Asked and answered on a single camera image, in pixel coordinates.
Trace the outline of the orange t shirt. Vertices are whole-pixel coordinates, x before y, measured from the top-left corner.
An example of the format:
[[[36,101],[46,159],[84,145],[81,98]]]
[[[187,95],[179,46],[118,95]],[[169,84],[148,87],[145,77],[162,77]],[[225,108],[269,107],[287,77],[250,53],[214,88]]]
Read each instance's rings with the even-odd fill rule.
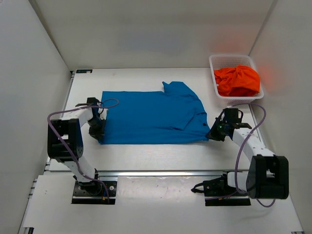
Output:
[[[214,70],[214,77],[222,97],[253,97],[260,92],[260,76],[249,66]]]

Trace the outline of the blue t shirt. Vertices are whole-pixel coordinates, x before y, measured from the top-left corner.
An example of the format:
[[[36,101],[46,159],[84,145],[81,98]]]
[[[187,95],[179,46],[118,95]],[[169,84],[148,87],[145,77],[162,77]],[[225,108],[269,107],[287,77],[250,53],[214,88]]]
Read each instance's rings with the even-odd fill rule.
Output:
[[[210,131],[201,100],[185,83],[162,91],[103,91],[110,106],[100,144],[185,144],[207,141]]]

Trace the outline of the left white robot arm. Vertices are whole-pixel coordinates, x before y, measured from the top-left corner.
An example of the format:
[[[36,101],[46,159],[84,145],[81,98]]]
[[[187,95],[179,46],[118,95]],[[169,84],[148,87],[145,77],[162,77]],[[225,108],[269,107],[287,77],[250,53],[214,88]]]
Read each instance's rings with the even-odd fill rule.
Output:
[[[60,119],[51,120],[54,113],[48,116],[48,156],[70,169],[78,184],[100,184],[97,170],[83,156],[81,128],[88,124],[89,135],[99,142],[104,140],[107,117],[104,103],[89,97],[86,103],[63,113]]]

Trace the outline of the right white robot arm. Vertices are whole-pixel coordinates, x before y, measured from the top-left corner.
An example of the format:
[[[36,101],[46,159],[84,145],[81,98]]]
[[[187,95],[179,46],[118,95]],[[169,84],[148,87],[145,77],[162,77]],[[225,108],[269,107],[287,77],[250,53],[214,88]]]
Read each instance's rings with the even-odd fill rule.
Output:
[[[289,162],[277,156],[254,135],[256,128],[244,123],[243,112],[225,108],[216,117],[207,133],[209,140],[224,141],[229,137],[239,146],[238,156],[244,154],[249,162],[247,172],[237,168],[226,175],[226,185],[246,193],[253,199],[286,199],[289,196]]]

